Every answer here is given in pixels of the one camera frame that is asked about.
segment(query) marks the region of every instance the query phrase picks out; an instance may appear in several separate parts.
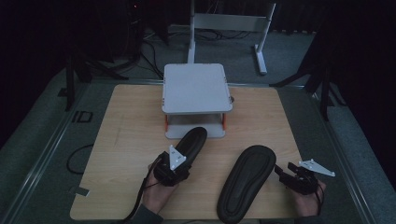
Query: table top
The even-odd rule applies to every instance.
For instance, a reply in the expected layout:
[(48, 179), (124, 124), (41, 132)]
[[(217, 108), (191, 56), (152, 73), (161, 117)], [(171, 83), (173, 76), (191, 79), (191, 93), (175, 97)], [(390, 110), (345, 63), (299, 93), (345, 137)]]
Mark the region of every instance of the table top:
[[(233, 111), (223, 138), (207, 139), (160, 215), (165, 219), (218, 219), (219, 193), (239, 155), (253, 145), (271, 148), (285, 171), (301, 160), (277, 91), (231, 87)], [(119, 85), (113, 91), (80, 186), (73, 219), (123, 219), (129, 215), (148, 165), (177, 139), (167, 139), (162, 112), (163, 86)], [(245, 218), (296, 217), (289, 191), (274, 172)]]

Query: person's left hand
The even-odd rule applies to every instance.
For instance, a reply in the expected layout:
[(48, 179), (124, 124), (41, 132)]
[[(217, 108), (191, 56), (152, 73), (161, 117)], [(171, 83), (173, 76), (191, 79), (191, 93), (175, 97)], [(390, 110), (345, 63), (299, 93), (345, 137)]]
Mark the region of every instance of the person's left hand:
[(142, 202), (142, 204), (145, 205), (148, 210), (150, 210), (155, 214), (158, 214), (165, 207), (172, 193), (178, 187), (178, 184), (173, 187), (166, 187), (158, 182), (159, 181), (154, 177), (154, 173), (151, 171), (146, 186), (151, 186), (151, 185), (152, 186), (148, 187), (143, 192), (143, 202)]

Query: white bracket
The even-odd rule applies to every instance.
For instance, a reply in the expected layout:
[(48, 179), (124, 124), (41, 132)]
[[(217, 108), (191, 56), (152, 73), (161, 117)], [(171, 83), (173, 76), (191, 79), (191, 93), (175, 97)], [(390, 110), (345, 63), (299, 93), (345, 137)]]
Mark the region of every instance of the white bracket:
[(323, 175), (335, 176), (335, 172), (329, 171), (328, 169), (324, 168), (323, 166), (315, 162), (314, 159), (311, 159), (310, 161), (299, 161), (299, 164), (307, 170)]
[(172, 145), (169, 147), (170, 168), (174, 171), (187, 158), (180, 154)]

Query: dark sleeve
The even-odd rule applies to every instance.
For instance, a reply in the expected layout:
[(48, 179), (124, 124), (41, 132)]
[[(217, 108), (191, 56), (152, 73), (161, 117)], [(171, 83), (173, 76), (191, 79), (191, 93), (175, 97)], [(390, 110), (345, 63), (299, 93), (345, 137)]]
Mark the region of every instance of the dark sleeve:
[(294, 224), (324, 224), (321, 217), (299, 217), (294, 219)]
[(160, 224), (162, 222), (162, 217), (148, 210), (143, 204), (140, 204), (131, 220), (131, 224)]

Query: gray carpet floor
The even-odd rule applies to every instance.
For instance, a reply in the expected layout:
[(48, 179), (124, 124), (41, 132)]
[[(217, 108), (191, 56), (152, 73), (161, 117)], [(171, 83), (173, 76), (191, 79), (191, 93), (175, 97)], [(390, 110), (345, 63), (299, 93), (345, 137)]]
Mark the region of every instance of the gray carpet floor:
[[(177, 35), (171, 36), (169, 46), (155, 36), (147, 39), (156, 50), (156, 61), (162, 70), (168, 63), (187, 61), (189, 37), (183, 35), (185, 28), (173, 29)], [(253, 56), (252, 46), (259, 38), (257, 34), (243, 39), (217, 41), (197, 37), (195, 62), (223, 64), (231, 84), (265, 86), (296, 72), (313, 36), (269, 34), (264, 46), (268, 69), (266, 76), (258, 73)], [(153, 60), (149, 45), (144, 45), (143, 53)], [(0, 151), (0, 220), (12, 220), (11, 223), (79, 223), (72, 220), (68, 213), (74, 200), (74, 195), (69, 191), (78, 186), (81, 176), (67, 172), (67, 157), (76, 148), (93, 143), (117, 83), (161, 84), (143, 60), (132, 69), (120, 71), (130, 78), (129, 81), (120, 82), (100, 72), (94, 73), (92, 84), (77, 82), (79, 97), (70, 112), (64, 112), (65, 99), (57, 97), (59, 89), (65, 85), (64, 71), (58, 74)], [(292, 85), (302, 86), (305, 81), (306, 77)], [(396, 217), (392, 214), (396, 207), (394, 189), (347, 107), (329, 107), (330, 122), (324, 122), (318, 113), (317, 101), (304, 91), (282, 88), (279, 95), (303, 159), (315, 158), (324, 166), (333, 167), (339, 174), (336, 178), (322, 178), (328, 184), (322, 214), (326, 222), (396, 223)], [(76, 111), (92, 112), (92, 122), (72, 122)], [(83, 150), (73, 164), (83, 170), (89, 156), (90, 151)], [(32, 172), (37, 167), (41, 167), (41, 175)], [(26, 176), (35, 176), (35, 179), (26, 179)], [(28, 185), (34, 191), (24, 191)]]

